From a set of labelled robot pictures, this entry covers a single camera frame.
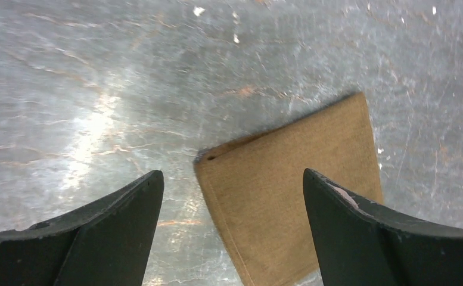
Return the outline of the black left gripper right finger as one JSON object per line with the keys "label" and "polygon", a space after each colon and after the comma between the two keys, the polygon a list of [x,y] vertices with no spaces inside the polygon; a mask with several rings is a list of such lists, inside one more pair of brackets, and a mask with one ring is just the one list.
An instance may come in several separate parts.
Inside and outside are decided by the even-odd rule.
{"label": "black left gripper right finger", "polygon": [[463,285],[463,229],[395,211],[312,169],[303,194],[325,285]]}

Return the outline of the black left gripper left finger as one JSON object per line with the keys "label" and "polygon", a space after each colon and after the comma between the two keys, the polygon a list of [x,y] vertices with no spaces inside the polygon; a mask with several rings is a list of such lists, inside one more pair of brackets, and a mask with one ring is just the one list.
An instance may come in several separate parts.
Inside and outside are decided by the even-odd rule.
{"label": "black left gripper left finger", "polygon": [[0,285],[141,285],[163,191],[153,170],[61,216],[0,232]]}

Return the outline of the brown cloth napkin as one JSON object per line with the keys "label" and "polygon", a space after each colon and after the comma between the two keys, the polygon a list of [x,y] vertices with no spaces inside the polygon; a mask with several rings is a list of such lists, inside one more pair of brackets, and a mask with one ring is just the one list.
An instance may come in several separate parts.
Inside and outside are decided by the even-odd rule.
{"label": "brown cloth napkin", "polygon": [[383,201],[361,92],[283,127],[212,148],[194,168],[244,285],[293,285],[317,270],[303,196],[305,169]]}

